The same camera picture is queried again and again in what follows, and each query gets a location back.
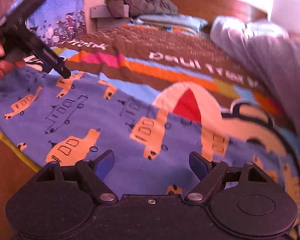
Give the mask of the blue car-print pants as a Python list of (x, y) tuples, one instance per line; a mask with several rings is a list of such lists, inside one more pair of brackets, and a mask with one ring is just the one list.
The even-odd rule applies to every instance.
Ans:
[(118, 195), (187, 194), (198, 183), (189, 167), (193, 151), (230, 166), (253, 161), (300, 212), (300, 168), (271, 115), (245, 102), (225, 111), (192, 82), (172, 85), (149, 104), (88, 73), (63, 79), (26, 67), (0, 83), (0, 131), (39, 166), (114, 151), (112, 171), (99, 176)]

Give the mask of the purple cartoon curtain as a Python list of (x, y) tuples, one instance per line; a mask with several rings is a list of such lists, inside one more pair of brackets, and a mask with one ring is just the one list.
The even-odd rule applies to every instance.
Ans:
[(83, 0), (46, 0), (27, 26), (48, 46), (87, 33)]

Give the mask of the grey quilted jacket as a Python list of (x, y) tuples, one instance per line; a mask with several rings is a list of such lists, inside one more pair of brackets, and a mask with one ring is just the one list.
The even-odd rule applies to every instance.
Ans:
[(105, 0), (113, 18), (124, 18), (124, 6), (129, 6), (129, 17), (153, 14), (178, 14), (178, 7), (170, 0)]

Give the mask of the colourful paul frank blanket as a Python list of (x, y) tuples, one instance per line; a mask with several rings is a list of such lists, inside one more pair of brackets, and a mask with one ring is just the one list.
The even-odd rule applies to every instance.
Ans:
[[(153, 27), (124, 25), (58, 43), (53, 51), (65, 59), (71, 75), (84, 72), (113, 81), (124, 93), (149, 104), (154, 104), (157, 96), (172, 85), (192, 82), (205, 88), (225, 111), (236, 102), (260, 107), (271, 115), (275, 127), (294, 150), (300, 168), (299, 143), (280, 104), (253, 74), (210, 40)], [(26, 67), (39, 71), (40, 62), (35, 57), (28, 57), (26, 63)], [(28, 166), (42, 167), (23, 154), (2, 131), (0, 138)], [(300, 223), (299, 211), (297, 222)]]

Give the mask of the light blue pillow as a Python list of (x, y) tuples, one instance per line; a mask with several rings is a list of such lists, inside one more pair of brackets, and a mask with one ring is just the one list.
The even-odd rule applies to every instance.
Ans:
[(198, 17), (192, 17), (182, 14), (168, 15), (168, 14), (151, 14), (141, 15), (132, 19), (135, 23), (158, 23), (163, 25), (177, 25), (181, 27), (190, 28), (195, 33), (200, 33), (203, 28), (208, 26), (208, 21)]

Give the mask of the lavender grey duvet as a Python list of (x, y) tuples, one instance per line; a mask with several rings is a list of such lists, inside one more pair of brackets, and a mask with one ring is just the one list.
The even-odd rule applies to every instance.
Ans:
[(244, 23), (227, 16), (215, 18), (210, 38), (266, 85), (292, 120), (300, 139), (300, 39), (244, 35)]

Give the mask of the wooden headboard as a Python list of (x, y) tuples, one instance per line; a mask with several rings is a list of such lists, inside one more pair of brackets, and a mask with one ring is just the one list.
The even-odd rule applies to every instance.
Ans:
[(208, 22), (202, 31), (210, 32), (214, 19), (219, 16), (235, 17), (245, 23), (266, 19), (268, 13), (239, 0), (170, 0), (178, 13), (198, 17)]

